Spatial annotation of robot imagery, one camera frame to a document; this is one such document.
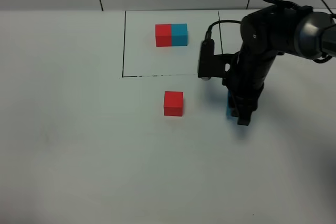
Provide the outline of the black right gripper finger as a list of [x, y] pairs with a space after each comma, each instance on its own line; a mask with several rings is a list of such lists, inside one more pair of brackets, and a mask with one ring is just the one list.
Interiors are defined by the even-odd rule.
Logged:
[[256, 100], [249, 98], [238, 98], [237, 100], [238, 110], [238, 125], [249, 125], [251, 121], [251, 115], [256, 111]]
[[238, 111], [236, 109], [236, 105], [233, 99], [232, 94], [229, 94], [229, 115], [232, 117], [239, 117]]

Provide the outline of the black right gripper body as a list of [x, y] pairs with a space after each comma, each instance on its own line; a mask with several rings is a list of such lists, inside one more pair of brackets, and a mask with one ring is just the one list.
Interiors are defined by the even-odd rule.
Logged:
[[228, 72], [226, 86], [236, 103], [246, 103], [253, 109], [264, 88], [265, 78], [272, 66], [277, 51], [266, 49], [260, 54], [244, 42], [239, 53], [234, 56]]

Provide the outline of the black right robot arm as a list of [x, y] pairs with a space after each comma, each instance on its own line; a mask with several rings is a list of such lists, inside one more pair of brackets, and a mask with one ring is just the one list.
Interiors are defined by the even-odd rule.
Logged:
[[257, 110], [265, 78], [277, 56], [289, 54], [315, 63], [335, 57], [335, 13], [317, 12], [291, 1], [263, 1], [269, 6], [240, 23], [243, 43], [223, 82], [228, 88], [229, 112], [244, 126]]

